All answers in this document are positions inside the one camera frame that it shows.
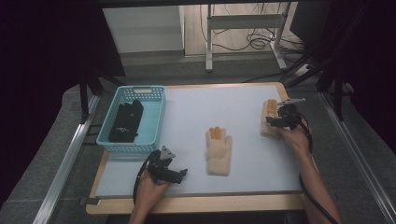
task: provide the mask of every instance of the black object in basket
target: black object in basket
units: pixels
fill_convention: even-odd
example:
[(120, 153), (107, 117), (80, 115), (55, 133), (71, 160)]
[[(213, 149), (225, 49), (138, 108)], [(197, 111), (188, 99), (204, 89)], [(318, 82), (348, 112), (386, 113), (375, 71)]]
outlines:
[(120, 104), (113, 127), (108, 136), (110, 142), (132, 143), (142, 119), (143, 106), (138, 100), (132, 104)]

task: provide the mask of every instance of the wall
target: wall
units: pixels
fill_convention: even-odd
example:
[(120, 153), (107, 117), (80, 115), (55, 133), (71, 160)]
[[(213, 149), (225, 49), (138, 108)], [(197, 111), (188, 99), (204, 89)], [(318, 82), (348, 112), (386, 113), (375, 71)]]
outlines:
[(183, 7), (103, 9), (119, 53), (182, 50)]

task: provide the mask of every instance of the gray floor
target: gray floor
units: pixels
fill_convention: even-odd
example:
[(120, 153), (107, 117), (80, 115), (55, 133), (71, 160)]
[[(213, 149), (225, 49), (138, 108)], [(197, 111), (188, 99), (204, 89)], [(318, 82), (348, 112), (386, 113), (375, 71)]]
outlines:
[[(134, 61), (134, 55), (123, 55), (127, 84), (208, 84), (277, 81), (280, 75), (272, 54), (216, 56), (214, 71), (205, 72), (203, 57), (179, 55), (146, 55)], [(388, 223), (354, 162), (347, 145), (335, 128), (329, 113), (315, 90), (317, 78), (312, 77), (295, 88), (287, 89), (290, 98), (306, 99), (299, 109), (313, 128), (314, 158), (318, 169), (340, 208), (344, 223)], [(95, 112), (92, 125), (103, 121), (117, 88), (101, 79), (105, 92)], [(389, 197), (396, 201), (396, 156), (359, 115), (348, 98), (344, 98), (345, 124), (359, 145)], [(80, 120), (79, 89), (64, 94), (63, 107), (46, 140), (37, 152), (26, 173), (0, 212), (0, 223), (32, 223), (45, 198), (51, 181), (64, 157)], [(95, 136), (87, 136), (85, 143), (93, 143)], [(85, 144), (81, 147), (74, 167), (56, 204), (50, 223), (106, 223), (107, 216), (90, 216), (81, 199), (89, 197), (94, 175), (103, 149)]]

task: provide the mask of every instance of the human arm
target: human arm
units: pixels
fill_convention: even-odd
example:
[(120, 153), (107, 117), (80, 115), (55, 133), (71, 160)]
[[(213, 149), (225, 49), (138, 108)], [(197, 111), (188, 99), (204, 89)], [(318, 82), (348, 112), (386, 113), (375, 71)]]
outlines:
[(134, 203), (129, 224), (143, 224), (151, 208), (161, 199), (170, 183), (156, 185), (149, 172), (145, 170), (137, 188), (137, 200)]
[[(332, 200), (332, 196), (314, 164), (312, 155), (309, 151), (309, 141), (303, 127), (298, 125), (291, 131), (278, 128), (278, 131), (282, 134), (298, 159), (301, 177), (307, 191), (337, 223), (342, 223), (341, 216)], [(304, 205), (309, 223), (331, 223), (306, 196), (304, 196)]]

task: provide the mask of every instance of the forearm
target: forearm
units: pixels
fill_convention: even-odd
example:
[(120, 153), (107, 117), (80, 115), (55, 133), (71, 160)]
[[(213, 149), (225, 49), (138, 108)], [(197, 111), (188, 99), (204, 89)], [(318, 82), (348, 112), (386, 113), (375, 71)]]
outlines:
[[(307, 154), (300, 155), (298, 158), (302, 180), (307, 191), (338, 223), (341, 223), (338, 209), (320, 177), (312, 157)], [(306, 196), (304, 197), (304, 203), (310, 223), (331, 223)]]
[(149, 211), (147, 209), (141, 209), (134, 207), (129, 219), (129, 224), (144, 224)]

